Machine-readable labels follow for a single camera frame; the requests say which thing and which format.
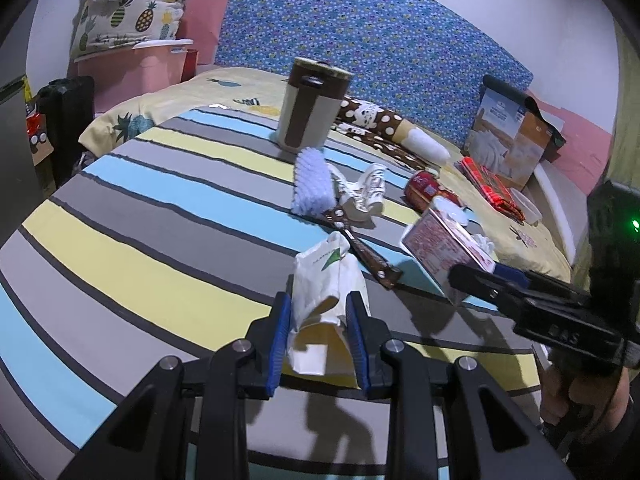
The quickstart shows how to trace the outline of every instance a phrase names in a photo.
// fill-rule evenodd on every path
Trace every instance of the human hand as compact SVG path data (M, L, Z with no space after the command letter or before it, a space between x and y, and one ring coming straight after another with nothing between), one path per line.
M629 402L627 368L623 368L622 374L616 370L609 377L576 377L569 387L568 396L561 392L562 375L555 366L542 372L540 381L542 383L540 416L553 426L558 424L569 411L569 399L577 404L593 406L593 418L579 437L584 444L589 444L598 437L615 430L625 415ZM609 397L614 390L611 403L607 407Z

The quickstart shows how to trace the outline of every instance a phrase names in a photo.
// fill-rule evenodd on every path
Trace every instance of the blue patterned panel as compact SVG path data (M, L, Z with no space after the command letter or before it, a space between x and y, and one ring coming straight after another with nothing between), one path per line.
M533 74L435 0L229 0L216 62L288 75L295 56L356 77L350 94L461 146L482 76L521 90Z

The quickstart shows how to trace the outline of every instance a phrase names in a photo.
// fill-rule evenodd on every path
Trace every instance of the striped mat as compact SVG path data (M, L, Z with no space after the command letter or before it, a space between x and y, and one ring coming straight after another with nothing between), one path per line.
M161 357L192 360L243 336L286 288L295 254L326 238L289 214L294 157L275 127L220 108L172 118L74 177L2 247L0 427L37 478L55 478ZM329 140L325 156L350 180L372 162L388 168L384 216L358 232L404 275L391 292L365 272L373 316L426 356L476 356L535 418L531 343L479 300L448 304L399 249L417 219L402 201L411 174L349 139ZM248 401L252 478L384 474L387 403L290 370L282 384Z

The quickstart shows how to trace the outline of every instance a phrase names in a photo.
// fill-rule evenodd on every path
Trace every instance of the curtain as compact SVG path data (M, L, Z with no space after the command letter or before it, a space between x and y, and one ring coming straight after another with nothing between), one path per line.
M640 58L620 26L615 23L618 40L620 82L618 110L605 169L608 178L640 189ZM578 244L572 283L589 288L591 247L587 233Z

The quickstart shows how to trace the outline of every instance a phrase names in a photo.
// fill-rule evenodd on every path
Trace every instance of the black bag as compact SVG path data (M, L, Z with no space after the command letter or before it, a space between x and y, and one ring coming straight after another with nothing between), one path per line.
M47 119L47 137L53 146L51 163L56 186L71 178L84 146L78 137L94 120L94 78L56 79L37 95L37 107Z

